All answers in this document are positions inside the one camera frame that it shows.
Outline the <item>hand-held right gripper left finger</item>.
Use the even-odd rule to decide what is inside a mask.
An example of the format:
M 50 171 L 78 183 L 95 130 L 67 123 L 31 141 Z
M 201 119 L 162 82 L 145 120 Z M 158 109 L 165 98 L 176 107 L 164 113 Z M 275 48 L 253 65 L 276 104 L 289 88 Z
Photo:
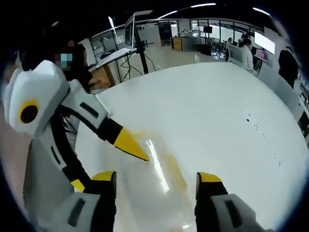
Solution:
M 112 232 L 116 215 L 115 171 L 98 173 L 83 192 L 70 195 L 54 212 L 53 232 Z

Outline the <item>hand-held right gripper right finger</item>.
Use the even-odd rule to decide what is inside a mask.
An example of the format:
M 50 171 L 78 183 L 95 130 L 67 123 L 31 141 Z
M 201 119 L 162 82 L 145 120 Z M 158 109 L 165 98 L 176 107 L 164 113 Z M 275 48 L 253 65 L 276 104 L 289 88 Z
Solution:
M 214 174 L 197 173 L 195 217 L 198 232 L 264 232 L 256 213 L 229 194 Z

